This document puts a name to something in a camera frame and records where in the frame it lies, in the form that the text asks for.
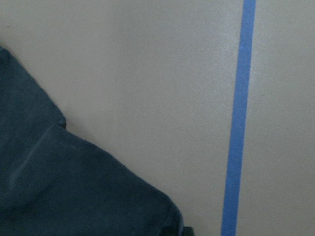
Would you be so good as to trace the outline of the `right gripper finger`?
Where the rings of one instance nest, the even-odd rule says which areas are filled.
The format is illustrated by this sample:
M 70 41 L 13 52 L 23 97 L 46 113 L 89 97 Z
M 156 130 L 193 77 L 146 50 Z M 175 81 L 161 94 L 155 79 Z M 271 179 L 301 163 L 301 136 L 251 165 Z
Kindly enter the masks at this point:
M 194 236 L 193 227 L 184 227 L 183 228 L 183 236 Z

